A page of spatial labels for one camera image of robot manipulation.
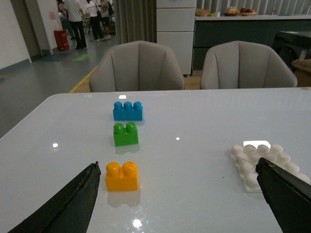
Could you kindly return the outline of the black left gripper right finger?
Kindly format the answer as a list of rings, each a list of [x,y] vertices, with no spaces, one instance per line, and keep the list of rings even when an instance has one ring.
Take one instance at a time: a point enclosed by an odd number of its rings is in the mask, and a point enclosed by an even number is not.
[[[284,233],[311,231],[311,185],[265,158],[256,165],[257,181]]]

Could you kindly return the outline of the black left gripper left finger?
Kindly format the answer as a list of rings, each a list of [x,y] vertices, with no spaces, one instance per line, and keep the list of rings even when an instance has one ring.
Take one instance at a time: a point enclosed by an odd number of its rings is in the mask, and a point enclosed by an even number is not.
[[[11,233],[85,233],[96,203],[101,170],[87,166]]]

